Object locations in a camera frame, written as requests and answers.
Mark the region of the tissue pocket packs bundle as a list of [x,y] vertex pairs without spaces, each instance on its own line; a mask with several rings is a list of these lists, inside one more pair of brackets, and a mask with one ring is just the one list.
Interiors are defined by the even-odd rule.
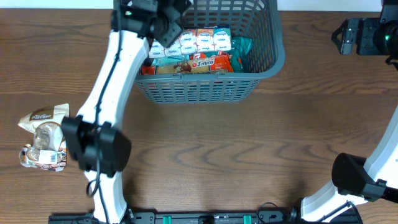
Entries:
[[230,26],[213,26],[185,29],[169,47],[163,47],[155,40],[149,51],[150,58],[190,55],[231,50]]

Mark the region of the red spaghetti packet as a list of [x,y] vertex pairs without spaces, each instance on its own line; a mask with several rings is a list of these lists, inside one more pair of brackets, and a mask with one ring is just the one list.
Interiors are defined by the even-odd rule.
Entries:
[[227,55],[195,60],[183,60],[164,65],[142,66],[143,75],[168,75],[168,74],[209,74],[233,73],[234,70]]

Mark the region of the green snack multipack bag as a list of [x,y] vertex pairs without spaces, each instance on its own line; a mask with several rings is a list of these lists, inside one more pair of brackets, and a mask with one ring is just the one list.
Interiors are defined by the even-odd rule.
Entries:
[[205,53],[195,53],[189,55],[190,60],[197,58],[208,58],[219,55],[227,55],[229,58],[229,63],[234,72],[243,73],[246,66],[246,57],[254,46],[254,41],[248,37],[234,36],[231,40],[231,49],[223,52],[205,52]]

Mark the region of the beige bread bag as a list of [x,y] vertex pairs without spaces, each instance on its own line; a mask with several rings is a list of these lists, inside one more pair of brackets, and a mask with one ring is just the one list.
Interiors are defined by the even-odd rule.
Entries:
[[67,164],[67,145],[61,130],[63,118],[69,116],[68,103],[35,110],[20,119],[18,126],[34,135],[19,153],[24,167],[60,172]]

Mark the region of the mint wet wipes pack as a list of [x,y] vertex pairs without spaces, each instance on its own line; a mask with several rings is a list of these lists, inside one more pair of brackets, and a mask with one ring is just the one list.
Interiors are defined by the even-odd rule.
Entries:
[[152,62],[152,66],[164,66],[164,65],[171,65],[176,64],[178,62],[190,60],[189,55],[174,55],[169,57],[161,57],[155,58]]

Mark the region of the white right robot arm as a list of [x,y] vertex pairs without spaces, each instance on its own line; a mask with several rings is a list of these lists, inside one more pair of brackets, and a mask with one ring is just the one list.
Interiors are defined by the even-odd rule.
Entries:
[[[332,33],[340,54],[386,57],[397,66],[397,1],[382,0],[378,18],[351,18]],[[384,199],[397,202],[397,114],[373,153],[365,158],[339,154],[331,180],[311,196],[301,199],[288,222],[362,223],[359,205]]]

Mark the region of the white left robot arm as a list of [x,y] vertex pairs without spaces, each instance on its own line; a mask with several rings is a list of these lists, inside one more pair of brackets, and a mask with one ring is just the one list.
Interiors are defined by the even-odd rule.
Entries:
[[121,132],[134,80],[149,56],[150,41],[170,47],[183,32],[180,19],[193,1],[114,1],[109,42],[96,82],[75,117],[64,117],[70,156],[88,179],[95,208],[91,223],[129,223],[122,171],[131,142]]

